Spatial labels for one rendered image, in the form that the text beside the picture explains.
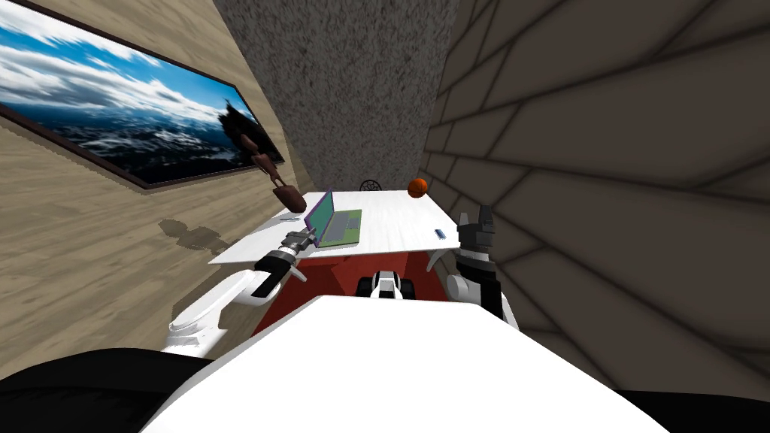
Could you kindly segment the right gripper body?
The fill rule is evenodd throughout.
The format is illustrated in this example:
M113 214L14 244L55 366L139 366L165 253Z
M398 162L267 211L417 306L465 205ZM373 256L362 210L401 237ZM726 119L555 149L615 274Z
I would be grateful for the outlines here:
M456 227L460 249L487 253L493 246L495 228L493 221L466 223Z

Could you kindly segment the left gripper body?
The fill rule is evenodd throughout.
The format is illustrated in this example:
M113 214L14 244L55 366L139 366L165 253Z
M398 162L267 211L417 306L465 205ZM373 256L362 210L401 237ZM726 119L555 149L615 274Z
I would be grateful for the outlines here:
M291 254L297 256L306 250L310 245L315 245L315 229L302 229L299 232L289 232L281 242L281 247L291 251Z

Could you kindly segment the green and purple laptop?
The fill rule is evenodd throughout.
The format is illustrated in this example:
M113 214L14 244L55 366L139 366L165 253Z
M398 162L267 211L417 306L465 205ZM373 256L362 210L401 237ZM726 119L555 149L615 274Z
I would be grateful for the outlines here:
M314 246L318 248L357 244L361 219L361 209L336 210L331 189L323 193L304 217L308 231L315 236Z

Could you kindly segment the red rug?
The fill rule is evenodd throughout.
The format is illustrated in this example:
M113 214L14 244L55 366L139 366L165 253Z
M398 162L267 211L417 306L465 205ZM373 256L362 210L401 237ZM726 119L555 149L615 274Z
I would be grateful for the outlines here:
M427 271L426 252L324 257L304 259L299 270L308 280L290 277L254 330L257 334L318 295L354 295L362 277L376 271L394 271L414 283L418 300L446 301L444 287L435 271Z

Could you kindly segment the dark plant in brown pot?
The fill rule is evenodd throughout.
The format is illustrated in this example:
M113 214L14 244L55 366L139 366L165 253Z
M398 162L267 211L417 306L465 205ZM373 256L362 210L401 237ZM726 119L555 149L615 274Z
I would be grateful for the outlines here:
M281 178L272 156L283 159L272 144L264 128L255 120L237 111L226 100L226 113L218 116L224 134L236 148L239 162L255 165L274 184L272 192L281 204L292 213L306 211L307 204L299 191Z

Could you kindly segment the white desk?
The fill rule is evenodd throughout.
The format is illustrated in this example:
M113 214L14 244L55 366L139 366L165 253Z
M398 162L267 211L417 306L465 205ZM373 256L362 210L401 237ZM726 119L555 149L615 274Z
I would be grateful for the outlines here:
M386 190L333 192L333 196L336 210L362 210L359 242L326 248L310 245L296 256L297 259L432 252L455 250L460 246L456 223L427 195L412 198L404 190ZM255 264L271 250L278 249L289 232L305 229L305 216L303 213L281 210L212 259L211 264ZM279 221L280 218L291 217L301 220ZM447 238L439 239L436 229L442 229Z

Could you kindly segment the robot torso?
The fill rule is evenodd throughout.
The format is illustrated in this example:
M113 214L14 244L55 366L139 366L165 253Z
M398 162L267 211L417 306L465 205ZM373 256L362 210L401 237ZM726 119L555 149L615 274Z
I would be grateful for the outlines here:
M470 303L320 295L189 378L140 433L668 433Z

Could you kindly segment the framed sky and sea picture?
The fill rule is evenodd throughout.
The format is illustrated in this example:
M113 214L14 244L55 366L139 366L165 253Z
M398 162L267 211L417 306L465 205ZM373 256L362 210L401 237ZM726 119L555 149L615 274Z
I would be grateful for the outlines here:
M282 165L238 89L31 0L0 0L0 117L142 190Z

